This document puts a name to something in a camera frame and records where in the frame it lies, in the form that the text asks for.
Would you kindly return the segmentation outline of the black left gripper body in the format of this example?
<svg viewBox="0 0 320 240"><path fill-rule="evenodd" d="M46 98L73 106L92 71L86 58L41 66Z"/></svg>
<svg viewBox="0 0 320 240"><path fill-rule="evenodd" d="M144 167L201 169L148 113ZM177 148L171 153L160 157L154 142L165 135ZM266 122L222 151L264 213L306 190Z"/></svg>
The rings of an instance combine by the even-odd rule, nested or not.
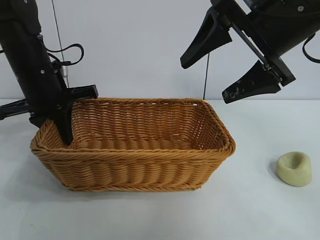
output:
<svg viewBox="0 0 320 240"><path fill-rule="evenodd" d="M98 97L95 85L67 87L61 68L71 62L51 61L40 33L28 33L17 21L2 21L0 44L24 95L1 106L1 119L26 112L49 117L76 101Z"/></svg>

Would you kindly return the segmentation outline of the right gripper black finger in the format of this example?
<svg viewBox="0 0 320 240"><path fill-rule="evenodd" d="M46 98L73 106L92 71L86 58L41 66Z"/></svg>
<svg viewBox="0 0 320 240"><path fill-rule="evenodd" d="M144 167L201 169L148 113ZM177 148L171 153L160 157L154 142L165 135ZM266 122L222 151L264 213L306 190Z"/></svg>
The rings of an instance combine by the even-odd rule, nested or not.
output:
<svg viewBox="0 0 320 240"><path fill-rule="evenodd" d="M222 16L214 9L206 12L204 20L189 47L180 57L183 69L187 69L206 54L232 41L230 25L223 22Z"/></svg>

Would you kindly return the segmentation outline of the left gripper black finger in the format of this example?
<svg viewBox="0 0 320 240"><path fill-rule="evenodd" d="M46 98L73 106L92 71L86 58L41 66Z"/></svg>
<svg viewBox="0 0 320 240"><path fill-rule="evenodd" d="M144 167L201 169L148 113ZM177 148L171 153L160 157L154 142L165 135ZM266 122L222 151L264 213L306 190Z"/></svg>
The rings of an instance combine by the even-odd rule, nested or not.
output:
<svg viewBox="0 0 320 240"><path fill-rule="evenodd" d="M66 105L59 106L53 114L53 121L57 127L63 143L69 146L74 137L72 129L72 110L73 103L68 102Z"/></svg>
<svg viewBox="0 0 320 240"><path fill-rule="evenodd" d="M32 125L40 128L48 119L50 119L49 115L34 115L34 114L32 114L29 117L29 122Z"/></svg>

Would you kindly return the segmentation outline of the right gripper scuffed finger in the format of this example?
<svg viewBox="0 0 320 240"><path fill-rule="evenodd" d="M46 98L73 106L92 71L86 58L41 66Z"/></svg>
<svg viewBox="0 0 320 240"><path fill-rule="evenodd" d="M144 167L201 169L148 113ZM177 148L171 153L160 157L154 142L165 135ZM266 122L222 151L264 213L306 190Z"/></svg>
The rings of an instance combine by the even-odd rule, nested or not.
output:
<svg viewBox="0 0 320 240"><path fill-rule="evenodd" d="M222 92L226 104L252 96L276 94L281 90L274 76L258 60L239 80Z"/></svg>

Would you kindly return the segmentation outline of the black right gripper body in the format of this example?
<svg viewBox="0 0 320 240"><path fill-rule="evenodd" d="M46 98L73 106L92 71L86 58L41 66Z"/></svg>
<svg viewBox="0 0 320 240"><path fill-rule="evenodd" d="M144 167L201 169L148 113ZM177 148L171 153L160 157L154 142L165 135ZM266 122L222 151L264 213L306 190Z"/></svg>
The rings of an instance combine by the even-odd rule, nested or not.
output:
<svg viewBox="0 0 320 240"><path fill-rule="evenodd" d="M234 0L211 1L227 27L233 28L283 87L296 78L281 56L320 29L318 0L247 0L245 13Z"/></svg>

